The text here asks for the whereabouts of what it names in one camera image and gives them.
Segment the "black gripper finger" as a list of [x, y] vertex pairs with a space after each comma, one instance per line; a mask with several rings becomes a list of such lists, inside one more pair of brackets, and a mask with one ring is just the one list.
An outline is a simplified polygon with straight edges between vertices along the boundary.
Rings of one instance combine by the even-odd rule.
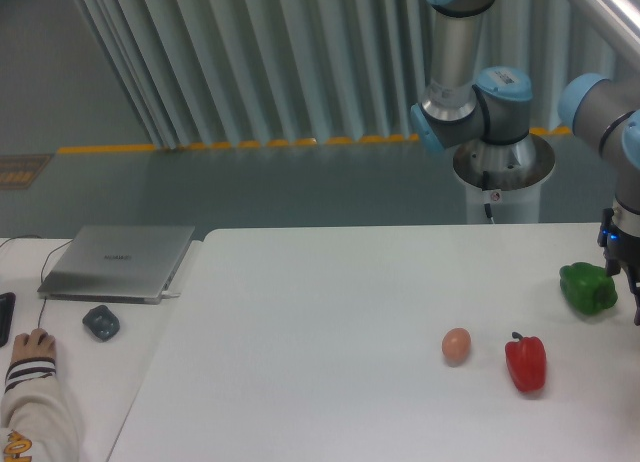
[[628, 283], [629, 283], [629, 290], [634, 296], [635, 305], [636, 305], [635, 314], [634, 314], [634, 324], [636, 326], [639, 326], [640, 325], [640, 288], [639, 288], [639, 281], [632, 274], [628, 274], [627, 275], [627, 279], [628, 279]]

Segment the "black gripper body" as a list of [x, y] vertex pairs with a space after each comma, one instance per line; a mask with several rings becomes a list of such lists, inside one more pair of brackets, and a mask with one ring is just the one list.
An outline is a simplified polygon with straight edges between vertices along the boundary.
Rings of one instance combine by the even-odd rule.
[[614, 209], [605, 208], [599, 228], [597, 243], [604, 249], [605, 272], [614, 276], [622, 269], [639, 273], [639, 238], [623, 231], [614, 221]]

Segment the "cream sleeved forearm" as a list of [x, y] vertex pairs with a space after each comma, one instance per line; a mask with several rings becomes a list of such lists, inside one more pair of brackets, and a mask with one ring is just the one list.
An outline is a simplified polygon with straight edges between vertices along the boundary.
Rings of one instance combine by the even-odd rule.
[[1, 399], [3, 461], [77, 461], [75, 424], [50, 357], [9, 366]]

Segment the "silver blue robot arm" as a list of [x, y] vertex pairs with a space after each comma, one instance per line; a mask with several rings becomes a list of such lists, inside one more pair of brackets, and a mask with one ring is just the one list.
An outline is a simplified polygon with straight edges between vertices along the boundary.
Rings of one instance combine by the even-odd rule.
[[[430, 80], [410, 110], [423, 145], [454, 148], [454, 171], [467, 187], [470, 220], [489, 223], [500, 203], [522, 219], [538, 213], [525, 202], [550, 175], [555, 156], [530, 131], [532, 87], [505, 66], [476, 71], [483, 14], [495, 0], [426, 0], [435, 10]], [[616, 170], [614, 200], [602, 214], [597, 242], [607, 275], [624, 274], [639, 290], [639, 82], [587, 73], [571, 81], [558, 103], [561, 121]]]

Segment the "person's hand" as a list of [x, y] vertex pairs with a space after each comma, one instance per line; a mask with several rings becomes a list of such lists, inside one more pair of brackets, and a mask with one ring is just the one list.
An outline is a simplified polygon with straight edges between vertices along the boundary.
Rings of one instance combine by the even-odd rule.
[[55, 343], [50, 347], [41, 347], [38, 345], [39, 337], [43, 332], [48, 333], [42, 328], [36, 328], [30, 333], [22, 333], [15, 337], [10, 361], [11, 366], [30, 361], [31, 359], [51, 359], [56, 361], [56, 339]]

